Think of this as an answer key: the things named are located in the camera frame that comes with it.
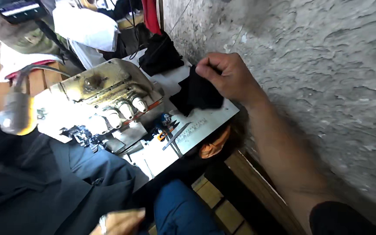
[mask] blue jeans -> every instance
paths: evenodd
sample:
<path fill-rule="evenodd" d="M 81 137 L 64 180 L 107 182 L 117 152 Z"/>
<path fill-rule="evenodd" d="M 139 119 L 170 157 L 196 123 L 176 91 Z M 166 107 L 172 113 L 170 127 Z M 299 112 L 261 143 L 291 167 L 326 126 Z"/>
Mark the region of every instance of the blue jeans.
<path fill-rule="evenodd" d="M 212 212 L 180 180 L 160 190 L 154 202 L 154 219 L 158 235 L 224 235 Z"/>

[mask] person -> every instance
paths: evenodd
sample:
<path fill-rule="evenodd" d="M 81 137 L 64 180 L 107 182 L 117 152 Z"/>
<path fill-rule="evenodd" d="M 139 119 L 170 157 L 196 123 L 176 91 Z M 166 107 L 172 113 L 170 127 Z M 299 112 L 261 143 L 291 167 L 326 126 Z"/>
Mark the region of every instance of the person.
<path fill-rule="evenodd" d="M 237 53 L 210 53 L 196 72 L 247 109 L 260 162 L 307 234 L 376 234 L 376 226 L 328 189 L 311 153 L 277 114 Z M 154 216 L 158 234 L 224 234 L 195 193 L 178 180 L 161 189 Z M 112 212 L 91 235 L 130 234 L 143 219 L 144 210 Z"/>

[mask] forearm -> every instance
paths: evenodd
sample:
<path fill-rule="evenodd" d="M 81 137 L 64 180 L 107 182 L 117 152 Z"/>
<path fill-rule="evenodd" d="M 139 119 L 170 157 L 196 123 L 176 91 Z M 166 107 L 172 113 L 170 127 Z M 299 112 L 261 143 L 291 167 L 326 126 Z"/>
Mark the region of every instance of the forearm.
<path fill-rule="evenodd" d="M 336 200 L 311 153 L 268 99 L 247 107 L 260 162 L 308 233 L 308 216 L 318 203 Z"/>

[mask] black sleeve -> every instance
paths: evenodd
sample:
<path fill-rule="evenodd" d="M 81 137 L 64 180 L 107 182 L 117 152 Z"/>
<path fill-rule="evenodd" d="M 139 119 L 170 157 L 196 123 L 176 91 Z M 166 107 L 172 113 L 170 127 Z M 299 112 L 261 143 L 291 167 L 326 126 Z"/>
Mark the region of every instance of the black sleeve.
<path fill-rule="evenodd" d="M 337 201 L 316 205 L 310 213 L 313 235 L 376 235 L 376 226 L 352 207 Z"/>

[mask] sewing machine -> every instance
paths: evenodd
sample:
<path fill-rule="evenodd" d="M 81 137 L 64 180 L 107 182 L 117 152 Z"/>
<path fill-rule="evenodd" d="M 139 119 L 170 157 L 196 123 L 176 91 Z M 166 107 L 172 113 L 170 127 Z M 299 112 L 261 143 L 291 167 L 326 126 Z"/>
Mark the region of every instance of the sewing machine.
<path fill-rule="evenodd" d="M 94 151 L 109 143 L 119 153 L 147 134 L 164 111 L 163 96 L 131 62 L 111 59 L 34 97 L 38 130 Z"/>

